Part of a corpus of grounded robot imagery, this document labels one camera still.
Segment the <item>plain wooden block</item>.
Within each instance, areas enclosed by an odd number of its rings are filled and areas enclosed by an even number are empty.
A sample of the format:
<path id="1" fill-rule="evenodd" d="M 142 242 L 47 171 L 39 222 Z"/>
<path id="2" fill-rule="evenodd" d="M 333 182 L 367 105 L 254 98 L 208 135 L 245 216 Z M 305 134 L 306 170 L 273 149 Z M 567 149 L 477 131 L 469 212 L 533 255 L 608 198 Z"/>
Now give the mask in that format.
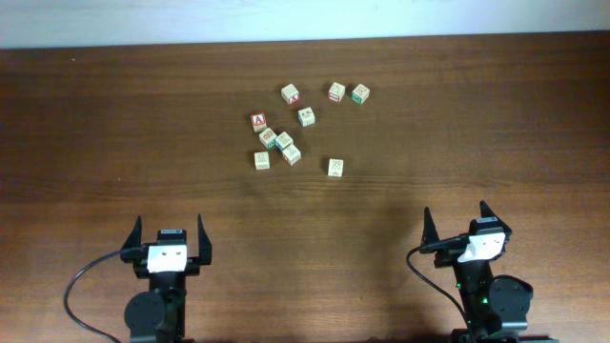
<path id="1" fill-rule="evenodd" d="M 270 156 L 267 151 L 254 154 L 254 165 L 257 170 L 268 170 L 270 168 Z"/>

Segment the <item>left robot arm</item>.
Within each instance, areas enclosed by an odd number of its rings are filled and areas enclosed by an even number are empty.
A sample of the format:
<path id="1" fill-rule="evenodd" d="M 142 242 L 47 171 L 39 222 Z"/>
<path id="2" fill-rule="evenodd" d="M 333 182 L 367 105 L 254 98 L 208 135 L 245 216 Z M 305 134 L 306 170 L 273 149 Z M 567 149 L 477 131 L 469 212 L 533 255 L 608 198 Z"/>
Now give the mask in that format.
<path id="1" fill-rule="evenodd" d="M 124 320 L 131 342 L 188 342 L 186 326 L 186 279 L 198 276 L 200 268 L 212 263 L 213 246 L 201 216 L 197 217 L 197 255 L 188 253 L 187 232 L 164 229 L 156 240 L 144 243 L 142 220 L 137 219 L 122 246 L 120 259 L 131 264 L 138 279 L 149 288 L 126 305 Z"/>

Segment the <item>wooden block orange letter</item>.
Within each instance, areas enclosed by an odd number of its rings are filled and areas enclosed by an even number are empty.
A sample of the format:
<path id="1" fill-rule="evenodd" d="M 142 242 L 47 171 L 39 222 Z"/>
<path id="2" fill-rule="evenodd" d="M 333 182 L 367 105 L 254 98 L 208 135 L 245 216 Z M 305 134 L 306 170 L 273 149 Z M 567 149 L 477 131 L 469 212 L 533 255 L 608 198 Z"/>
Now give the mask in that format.
<path id="1" fill-rule="evenodd" d="M 283 159 L 290 165 L 294 165 L 301 158 L 301 151 L 294 145 L 286 147 L 282 151 Z"/>

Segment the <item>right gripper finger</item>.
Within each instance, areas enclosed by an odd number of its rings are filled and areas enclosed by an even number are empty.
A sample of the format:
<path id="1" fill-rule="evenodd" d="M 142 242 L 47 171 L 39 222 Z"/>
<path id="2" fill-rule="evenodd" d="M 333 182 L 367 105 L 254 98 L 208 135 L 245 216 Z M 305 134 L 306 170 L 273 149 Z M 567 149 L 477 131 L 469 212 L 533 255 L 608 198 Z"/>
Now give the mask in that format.
<path id="1" fill-rule="evenodd" d="M 487 205 L 484 200 L 479 202 L 480 209 L 480 218 L 484 218 L 485 220 L 497 220 L 497 215 L 491 210 L 491 208 Z"/>
<path id="2" fill-rule="evenodd" d="M 423 218 L 423 232 L 421 237 L 421 246 L 428 246 L 430 244 L 437 243 L 439 241 L 439 237 L 437 234 L 436 225 L 431 214 L 431 211 L 428 207 L 424 208 L 424 218 Z"/>

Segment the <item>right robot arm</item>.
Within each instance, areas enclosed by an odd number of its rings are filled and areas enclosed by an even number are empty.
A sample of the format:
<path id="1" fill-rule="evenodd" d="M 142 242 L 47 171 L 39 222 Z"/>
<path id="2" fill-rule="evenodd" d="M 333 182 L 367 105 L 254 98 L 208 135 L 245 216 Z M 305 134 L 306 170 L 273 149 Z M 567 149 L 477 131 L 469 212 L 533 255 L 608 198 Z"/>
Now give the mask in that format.
<path id="1" fill-rule="evenodd" d="M 514 276 L 493 274 L 491 263 L 506 253 L 513 231 L 485 201 L 479 202 L 479 210 L 467 232 L 441 239 L 430 209 L 425 208 L 420 244 L 407 253 L 407 266 L 457 307 L 465 327 L 452 330 L 451 342 L 552 342 L 552 337 L 522 334 L 528 328 L 534 289 Z M 417 252 L 432 254 L 437 269 L 453 269 L 458 298 L 414 267 L 411 257 Z"/>

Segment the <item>wooden block letter N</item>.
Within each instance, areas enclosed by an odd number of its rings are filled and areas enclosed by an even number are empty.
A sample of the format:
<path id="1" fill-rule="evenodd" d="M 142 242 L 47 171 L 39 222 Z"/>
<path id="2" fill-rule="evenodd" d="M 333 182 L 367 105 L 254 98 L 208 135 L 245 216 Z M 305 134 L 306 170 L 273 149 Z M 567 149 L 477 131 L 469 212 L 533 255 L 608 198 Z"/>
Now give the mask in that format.
<path id="1" fill-rule="evenodd" d="M 332 177 L 341 177 L 344 169 L 344 161 L 342 159 L 329 159 L 328 175 Z"/>

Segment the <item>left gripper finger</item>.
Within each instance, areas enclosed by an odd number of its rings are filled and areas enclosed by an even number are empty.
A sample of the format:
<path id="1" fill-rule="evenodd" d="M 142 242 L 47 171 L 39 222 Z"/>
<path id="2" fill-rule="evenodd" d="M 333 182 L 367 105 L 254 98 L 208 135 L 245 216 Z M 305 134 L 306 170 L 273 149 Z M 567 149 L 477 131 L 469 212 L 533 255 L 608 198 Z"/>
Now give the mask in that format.
<path id="1" fill-rule="evenodd" d="M 142 219 L 140 216 L 137 216 L 134 226 L 132 228 L 132 231 L 128 235 L 127 239 L 125 240 L 125 242 L 122 246 L 122 250 L 141 248 L 142 247 L 141 236 L 142 236 Z"/>
<path id="2" fill-rule="evenodd" d="M 199 214 L 197 216 L 197 239 L 198 239 L 198 257 L 197 264 L 198 265 L 211 265 L 213 258 L 213 245 L 212 242 L 207 235 L 202 215 Z"/>

